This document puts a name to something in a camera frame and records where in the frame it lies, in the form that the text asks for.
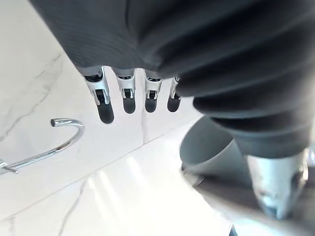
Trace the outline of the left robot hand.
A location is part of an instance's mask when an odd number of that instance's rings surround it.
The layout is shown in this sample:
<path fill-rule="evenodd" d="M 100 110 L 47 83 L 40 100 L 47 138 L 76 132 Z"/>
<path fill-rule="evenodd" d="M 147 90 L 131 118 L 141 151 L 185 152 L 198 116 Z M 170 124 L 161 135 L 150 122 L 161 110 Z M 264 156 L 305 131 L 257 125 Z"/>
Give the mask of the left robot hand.
<path fill-rule="evenodd" d="M 285 218 L 304 187 L 315 117 L 312 0 L 33 0 L 110 123 L 104 66 L 177 77 L 175 91 L 232 135 L 256 198 Z"/>

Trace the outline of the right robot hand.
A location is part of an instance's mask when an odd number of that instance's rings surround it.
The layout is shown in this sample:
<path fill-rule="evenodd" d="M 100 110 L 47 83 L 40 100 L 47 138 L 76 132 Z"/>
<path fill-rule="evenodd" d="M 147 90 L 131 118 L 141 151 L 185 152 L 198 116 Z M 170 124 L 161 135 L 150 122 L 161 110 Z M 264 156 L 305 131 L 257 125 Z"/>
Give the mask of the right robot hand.
<path fill-rule="evenodd" d="M 224 207 L 233 208 L 237 212 L 260 211 L 253 190 L 247 185 L 192 174 L 184 166 L 181 167 L 181 172 L 187 183 L 219 211 L 223 211 Z"/>

